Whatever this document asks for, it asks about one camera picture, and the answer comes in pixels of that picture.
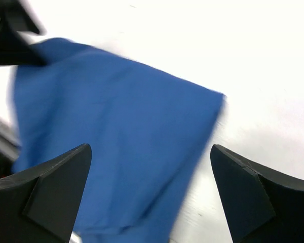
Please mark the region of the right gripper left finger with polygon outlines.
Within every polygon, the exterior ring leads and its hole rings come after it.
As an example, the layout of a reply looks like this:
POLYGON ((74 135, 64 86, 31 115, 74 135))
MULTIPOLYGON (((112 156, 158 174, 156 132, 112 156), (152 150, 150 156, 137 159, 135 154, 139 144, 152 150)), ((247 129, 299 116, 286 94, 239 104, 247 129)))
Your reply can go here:
POLYGON ((0 242, 69 242, 91 158, 82 144, 0 179, 0 242))

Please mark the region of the blue surgical drape cloth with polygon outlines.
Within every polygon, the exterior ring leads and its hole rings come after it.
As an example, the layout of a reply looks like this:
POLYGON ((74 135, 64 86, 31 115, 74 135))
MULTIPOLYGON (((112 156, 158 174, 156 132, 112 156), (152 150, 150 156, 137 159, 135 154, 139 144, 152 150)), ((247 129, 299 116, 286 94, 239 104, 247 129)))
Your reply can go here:
POLYGON ((167 242, 224 96, 95 47, 52 38, 14 81, 19 172, 80 144, 92 162, 83 242, 167 242))

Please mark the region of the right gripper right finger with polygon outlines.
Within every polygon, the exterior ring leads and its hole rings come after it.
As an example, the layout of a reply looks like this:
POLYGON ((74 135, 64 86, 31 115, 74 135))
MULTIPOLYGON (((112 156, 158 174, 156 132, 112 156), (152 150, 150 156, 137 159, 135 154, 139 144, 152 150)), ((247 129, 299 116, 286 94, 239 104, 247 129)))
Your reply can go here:
POLYGON ((233 242, 304 242, 304 180, 219 144, 210 160, 233 242))

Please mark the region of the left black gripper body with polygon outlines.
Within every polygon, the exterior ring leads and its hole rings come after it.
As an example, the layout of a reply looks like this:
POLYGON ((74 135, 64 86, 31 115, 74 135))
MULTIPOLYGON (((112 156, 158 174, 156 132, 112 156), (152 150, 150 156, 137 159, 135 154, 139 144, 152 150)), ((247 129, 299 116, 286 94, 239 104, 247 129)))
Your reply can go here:
POLYGON ((18 32, 41 34, 21 1, 0 1, 0 65, 46 65, 45 58, 18 32))

